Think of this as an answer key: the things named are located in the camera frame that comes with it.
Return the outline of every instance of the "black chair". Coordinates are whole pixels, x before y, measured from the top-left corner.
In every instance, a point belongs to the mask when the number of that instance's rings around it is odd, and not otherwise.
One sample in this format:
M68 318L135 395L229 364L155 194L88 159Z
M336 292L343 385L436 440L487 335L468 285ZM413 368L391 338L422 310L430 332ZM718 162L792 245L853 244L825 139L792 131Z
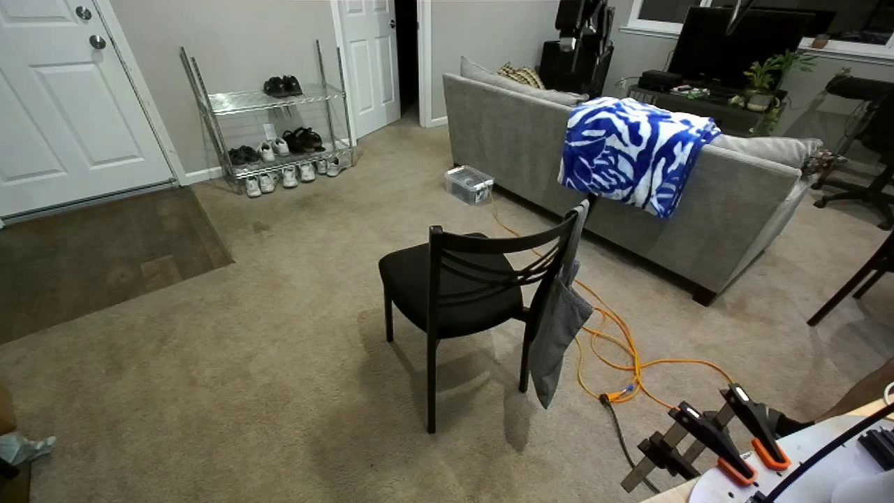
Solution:
M445 338L483 332L508 318L526 321L521 367L526 395L528 350L547 300L546 285L577 255L572 233L586 216L589 201L554 230L526 238L451 236L433 226L429 244L381 259L390 345L395 342L391 303L429 332L429 433L436 433L436 353ZM539 285L532 304L522 303L522 285Z
M863 268L843 282L835 296L823 304L807 324L817 327L846 293L855 292L855 300L860 300L885 271L894 271L894 233L888 233L885 244L863 262Z
M869 150L881 155L884 171L863 187L850 181L835 181L831 174L825 174L814 187L823 184L841 184L841 194L817 199L817 206L827 206L831 201L855 199L863 201L869 211L881 216L881 230L894 226L892 199L885 195L885 187L894 176L894 85L892 82L869 82L855 76L835 76L825 95L839 95L850 102L863 102L867 113L860 124L843 138L839 155L843 156L850 145L859 139Z

